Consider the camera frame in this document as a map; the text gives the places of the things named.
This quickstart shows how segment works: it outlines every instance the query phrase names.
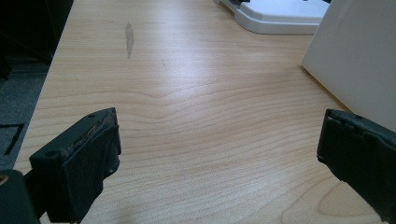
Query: floor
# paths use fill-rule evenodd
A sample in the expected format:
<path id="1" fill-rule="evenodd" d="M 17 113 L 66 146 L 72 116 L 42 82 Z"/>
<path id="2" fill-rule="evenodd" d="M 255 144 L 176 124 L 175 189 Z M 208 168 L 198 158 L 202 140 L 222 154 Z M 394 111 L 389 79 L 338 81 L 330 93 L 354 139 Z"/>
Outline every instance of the floor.
<path id="1" fill-rule="evenodd" d="M 49 66 L 12 55 L 8 79 L 0 77 L 0 170 L 12 169 L 35 111 Z"/>

